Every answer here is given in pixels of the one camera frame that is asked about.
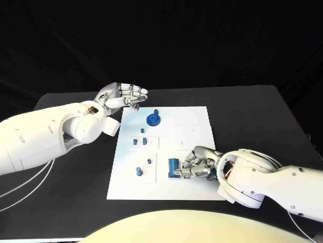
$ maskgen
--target blue cylinder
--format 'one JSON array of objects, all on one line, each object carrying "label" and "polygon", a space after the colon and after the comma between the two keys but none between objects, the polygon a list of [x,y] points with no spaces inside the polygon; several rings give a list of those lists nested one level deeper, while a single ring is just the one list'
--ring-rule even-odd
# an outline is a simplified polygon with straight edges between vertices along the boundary
[{"label": "blue cylinder", "polygon": [[154,110],[154,113],[147,116],[147,124],[150,126],[157,126],[160,123],[160,116],[159,116],[159,110]]},{"label": "blue cylinder", "polygon": [[137,176],[141,176],[143,175],[143,171],[141,171],[141,168],[140,167],[136,168],[136,172],[137,172]]},{"label": "blue cylinder", "polygon": [[177,158],[169,159],[169,178],[179,178],[180,176],[174,174],[174,170],[179,169],[179,160]]}]

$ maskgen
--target robotic hand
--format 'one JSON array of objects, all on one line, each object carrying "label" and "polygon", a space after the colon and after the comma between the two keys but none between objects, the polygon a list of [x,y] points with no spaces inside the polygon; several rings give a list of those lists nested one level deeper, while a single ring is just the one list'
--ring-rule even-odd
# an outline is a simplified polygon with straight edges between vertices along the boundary
[{"label": "robotic hand", "polygon": [[222,154],[196,146],[173,172],[185,178],[218,179],[218,194],[231,203],[258,209],[268,196],[291,214],[323,222],[323,171],[283,167],[248,149]]},{"label": "robotic hand", "polygon": [[108,116],[121,107],[138,110],[149,91],[111,83],[94,101],[38,110],[0,123],[0,175],[33,168],[91,143],[101,132],[114,136],[120,122]]}]

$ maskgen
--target white round object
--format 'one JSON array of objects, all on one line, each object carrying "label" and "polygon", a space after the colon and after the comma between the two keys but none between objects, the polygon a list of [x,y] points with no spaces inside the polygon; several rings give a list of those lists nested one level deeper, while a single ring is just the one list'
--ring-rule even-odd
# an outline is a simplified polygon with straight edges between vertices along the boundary
[{"label": "white round object", "polygon": [[156,211],[117,221],[82,243],[97,242],[262,242],[308,241],[287,231],[228,214],[193,210]]}]

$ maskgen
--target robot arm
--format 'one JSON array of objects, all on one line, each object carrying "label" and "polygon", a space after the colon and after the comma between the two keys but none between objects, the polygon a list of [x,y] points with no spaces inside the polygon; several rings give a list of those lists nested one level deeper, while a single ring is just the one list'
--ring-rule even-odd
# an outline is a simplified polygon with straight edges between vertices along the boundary
[{"label": "robot arm", "polygon": [[101,132],[114,136],[120,122],[107,117],[124,106],[138,110],[147,90],[111,83],[94,101],[38,110],[0,123],[0,175],[45,164],[76,146],[91,143]]},{"label": "robot arm", "polygon": [[190,175],[208,180],[218,178],[218,194],[231,203],[257,209],[268,196],[290,213],[323,222],[323,171],[283,167],[252,150],[221,154],[198,146],[174,173],[185,178]]}]

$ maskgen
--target small blue piece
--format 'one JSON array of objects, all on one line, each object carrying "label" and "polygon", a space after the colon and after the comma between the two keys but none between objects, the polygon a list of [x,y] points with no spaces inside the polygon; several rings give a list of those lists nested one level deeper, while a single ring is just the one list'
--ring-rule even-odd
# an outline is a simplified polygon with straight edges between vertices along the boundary
[{"label": "small blue piece", "polygon": [[157,126],[159,125],[159,123],[160,123],[160,116],[159,116],[159,110],[154,110],[154,114],[150,114],[149,116],[147,116],[147,124],[150,125],[150,126]]},{"label": "small blue piece", "polygon": [[143,175],[143,171],[141,171],[140,167],[136,168],[136,171],[137,171],[137,176],[141,176]]},{"label": "small blue piece", "polygon": [[179,178],[180,176],[174,174],[174,170],[179,169],[179,160],[177,158],[169,159],[169,178]]}]

